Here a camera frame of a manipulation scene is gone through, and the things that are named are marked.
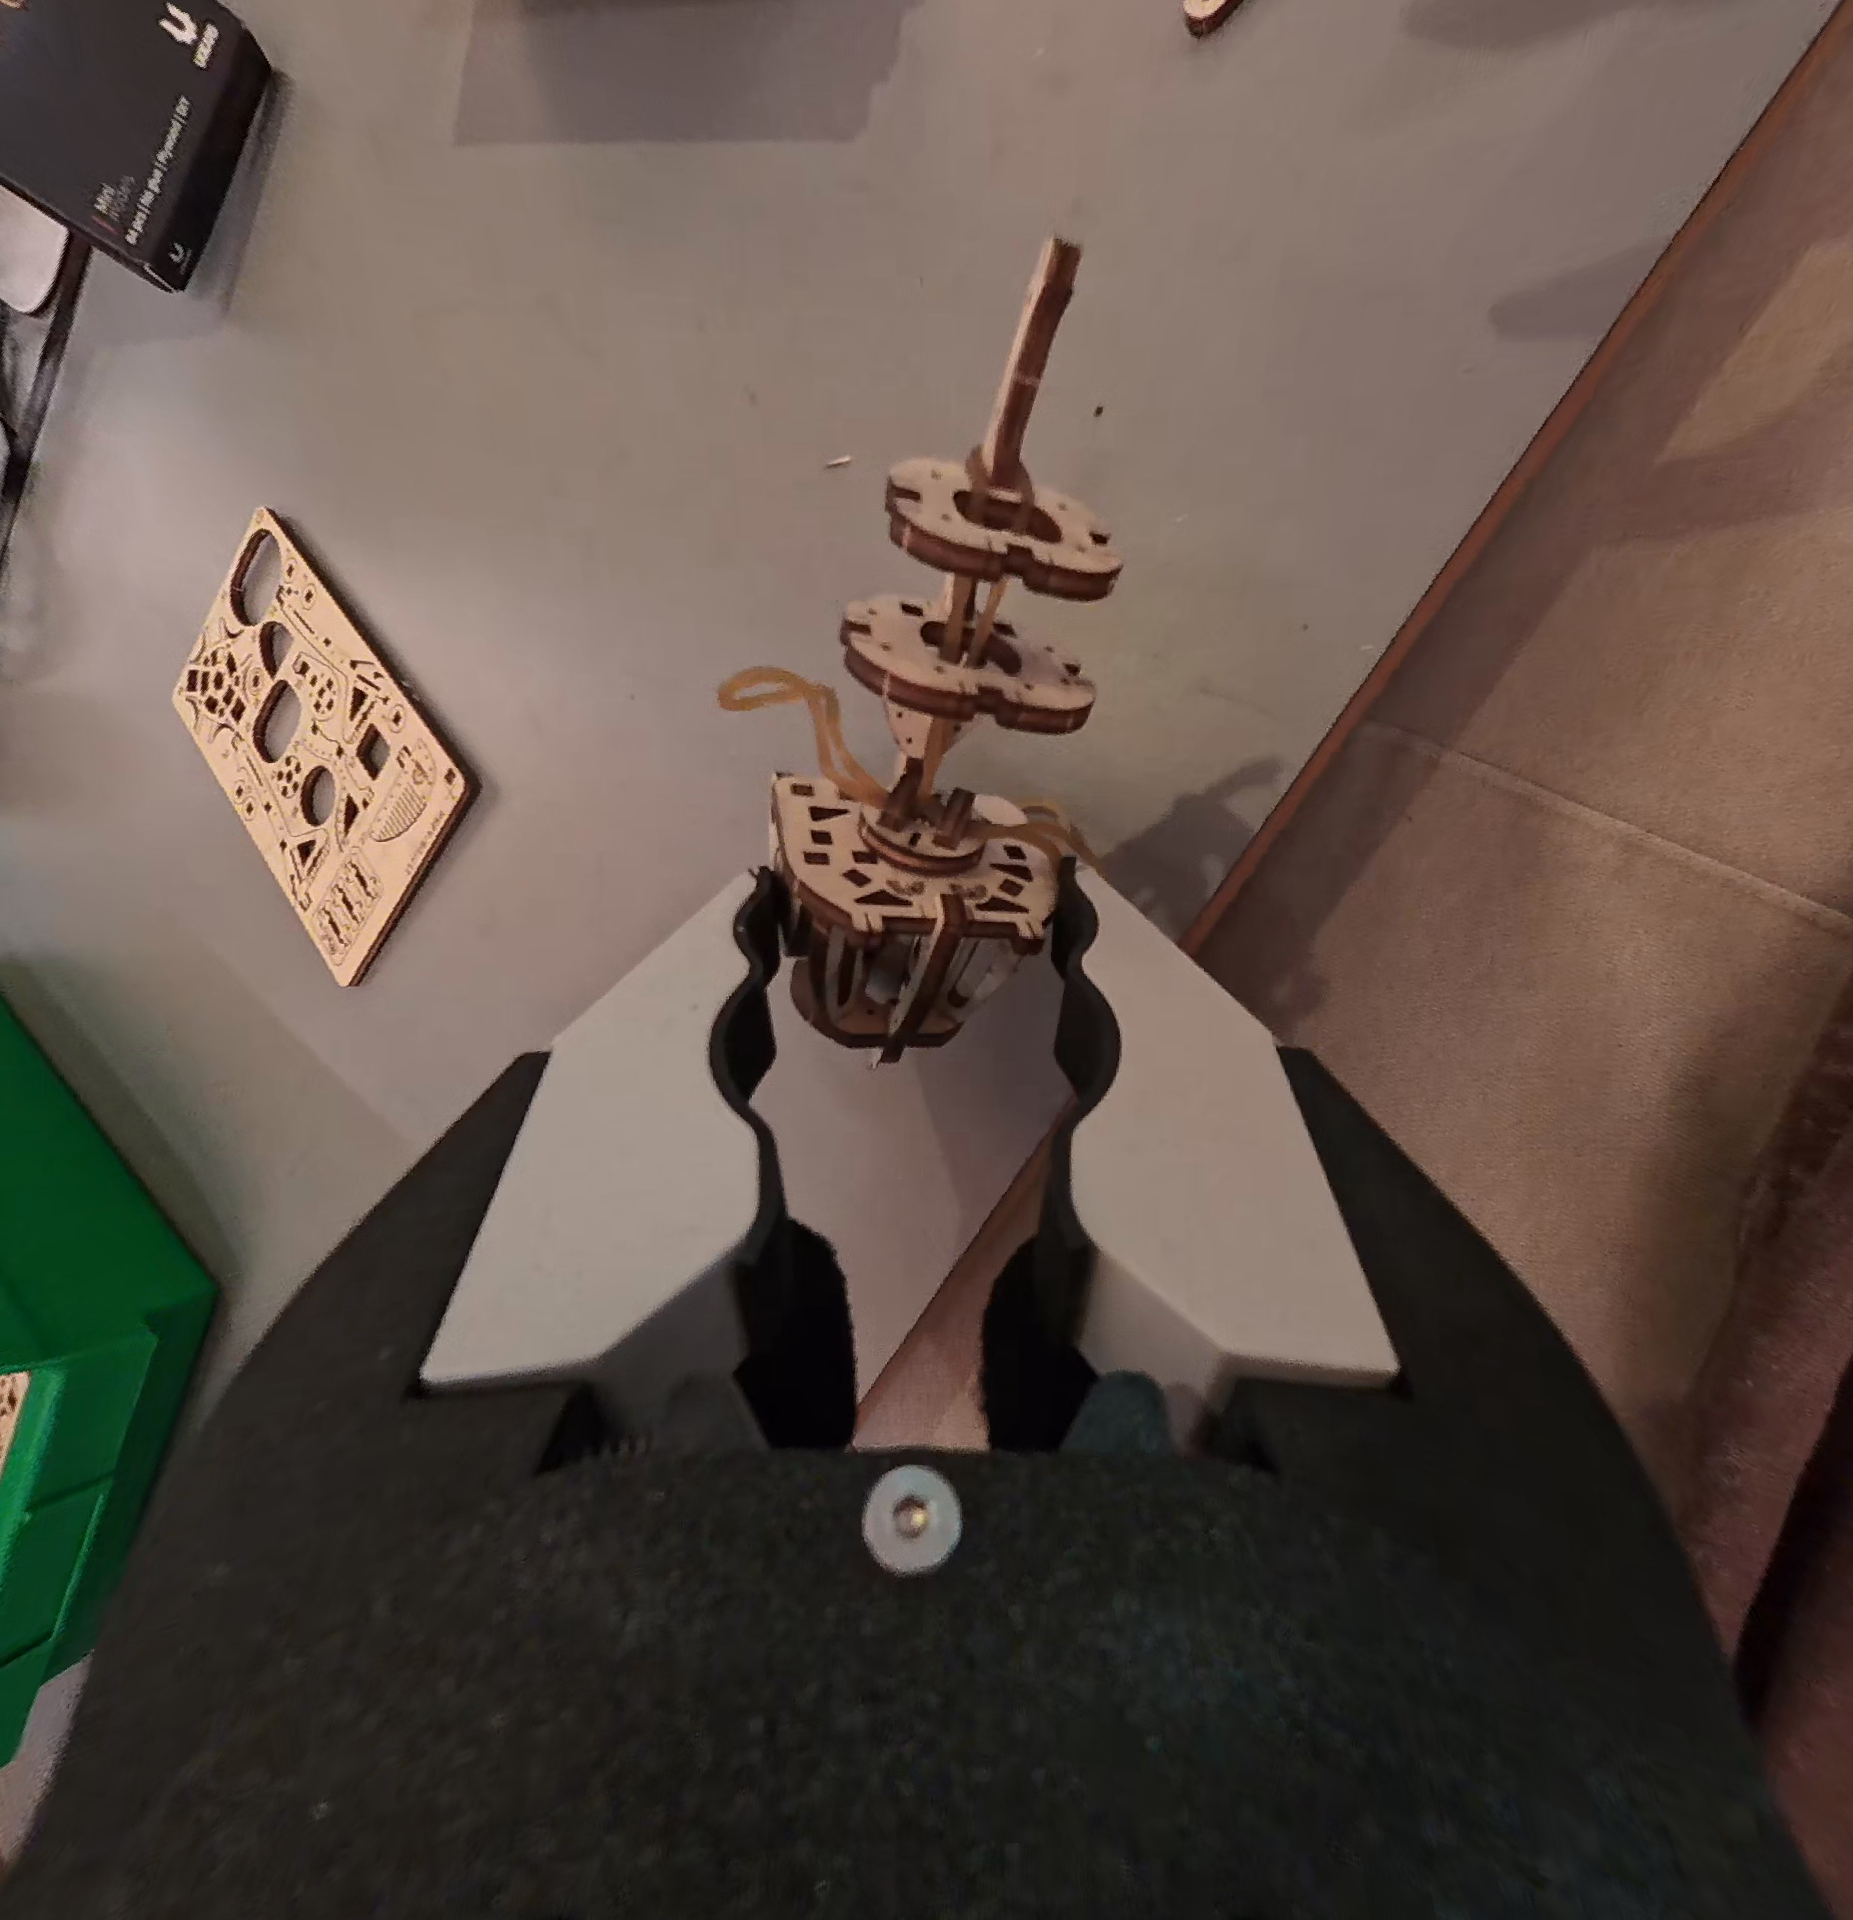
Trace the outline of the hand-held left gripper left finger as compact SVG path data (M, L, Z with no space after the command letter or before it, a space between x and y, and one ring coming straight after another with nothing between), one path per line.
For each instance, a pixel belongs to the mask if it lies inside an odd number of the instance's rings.
M419 1369L661 1410L747 1356L740 1274L783 1219L769 1125L778 887L729 880L560 1032Z

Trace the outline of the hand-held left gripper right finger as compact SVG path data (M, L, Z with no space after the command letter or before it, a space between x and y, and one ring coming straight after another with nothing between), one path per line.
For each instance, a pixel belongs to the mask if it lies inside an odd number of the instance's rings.
M1387 1389L1399 1357L1275 1036L1103 876L1055 922L1077 1117L1055 1228L1083 1245L1060 1335L1143 1376L1168 1433L1237 1383Z

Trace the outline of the wooden model assembly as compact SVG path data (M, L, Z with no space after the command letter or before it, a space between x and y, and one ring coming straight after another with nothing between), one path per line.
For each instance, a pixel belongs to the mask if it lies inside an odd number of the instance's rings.
M769 789L781 954L804 1023L887 1065L961 1032L1045 944L1060 869L1089 858L1059 803L944 782L970 729L1060 738L1096 704L1073 654L1005 616L1015 587L1096 605L1125 569L1103 522L1026 463L1078 269L1077 243L1045 242L977 445L889 468L889 537L940 587L849 600L838 641L849 681L882 707L894 770L875 776L852 754L830 684L752 666L718 690L724 712L795 704L813 727L816 768Z

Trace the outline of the black model kit box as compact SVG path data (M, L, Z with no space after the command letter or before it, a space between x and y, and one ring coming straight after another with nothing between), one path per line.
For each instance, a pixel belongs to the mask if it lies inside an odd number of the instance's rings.
M0 2L0 188L182 293L270 83L217 2Z

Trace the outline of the green plastic bin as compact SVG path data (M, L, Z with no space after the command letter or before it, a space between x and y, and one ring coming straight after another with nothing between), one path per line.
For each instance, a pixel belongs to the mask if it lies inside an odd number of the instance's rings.
M217 1287L0 996L0 1768L86 1657L184 1407Z

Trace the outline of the white stand base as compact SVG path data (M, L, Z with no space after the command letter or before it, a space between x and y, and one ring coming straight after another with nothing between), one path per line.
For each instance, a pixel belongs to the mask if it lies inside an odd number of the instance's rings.
M17 316L38 316L53 296L67 235L46 215L0 185L0 303Z

